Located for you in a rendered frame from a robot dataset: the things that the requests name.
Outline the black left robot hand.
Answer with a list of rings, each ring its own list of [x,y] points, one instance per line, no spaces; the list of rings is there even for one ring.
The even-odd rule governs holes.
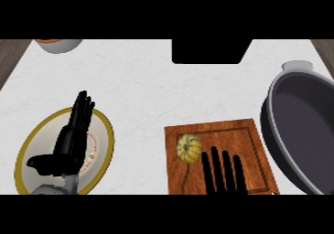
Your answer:
[[[91,124],[95,102],[88,92],[79,92],[73,107],[72,117],[63,127],[54,152],[35,155],[26,165],[38,170],[41,176],[78,175],[85,163],[88,150],[88,128]]]

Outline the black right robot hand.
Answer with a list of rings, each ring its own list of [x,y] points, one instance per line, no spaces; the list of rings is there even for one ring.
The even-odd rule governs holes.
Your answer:
[[[212,154],[202,153],[206,192],[209,195],[246,195],[248,183],[240,156],[212,147]]]

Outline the brown wooden cutting board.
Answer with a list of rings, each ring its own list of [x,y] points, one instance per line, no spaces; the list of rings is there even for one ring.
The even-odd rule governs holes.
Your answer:
[[[230,156],[240,156],[250,195],[280,194],[253,119],[168,126],[165,130],[168,192],[172,195],[206,193],[202,161],[190,165],[178,157],[177,145],[187,133],[200,138],[208,155],[212,155],[215,146],[219,154],[227,151]]]

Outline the pale yellow squash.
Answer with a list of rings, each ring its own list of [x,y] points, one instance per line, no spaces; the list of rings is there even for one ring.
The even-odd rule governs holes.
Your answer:
[[[202,158],[203,143],[202,139],[191,133],[187,133],[177,144],[177,154],[187,164],[194,164]]]

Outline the dark grey pot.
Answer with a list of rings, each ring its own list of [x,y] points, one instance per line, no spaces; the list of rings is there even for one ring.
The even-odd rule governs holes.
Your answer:
[[[261,125],[270,153],[296,187],[310,195],[334,195],[334,81],[307,60],[281,65]]]

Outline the white plate with gold rim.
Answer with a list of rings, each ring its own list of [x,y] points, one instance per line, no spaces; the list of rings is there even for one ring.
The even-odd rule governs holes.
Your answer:
[[[30,194],[42,184],[64,186],[64,179],[61,177],[39,175],[38,170],[29,167],[26,163],[32,156],[54,152],[57,137],[61,128],[69,123],[70,116],[72,108],[56,112],[41,122],[25,140],[14,172],[16,187],[22,195]],[[79,174],[78,193],[81,195],[89,193],[104,177],[113,158],[115,142],[112,122],[106,115],[98,110],[94,110],[88,129],[87,161]]]

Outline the white bowl with orange inside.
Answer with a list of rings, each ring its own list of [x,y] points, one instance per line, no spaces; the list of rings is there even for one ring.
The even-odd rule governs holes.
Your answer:
[[[84,42],[82,39],[38,39],[38,44],[41,45],[42,49],[53,53],[67,53],[70,52]]]

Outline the black appliance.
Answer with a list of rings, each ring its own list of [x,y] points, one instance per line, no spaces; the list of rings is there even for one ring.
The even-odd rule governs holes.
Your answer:
[[[174,39],[175,64],[239,64],[252,44],[250,39]]]

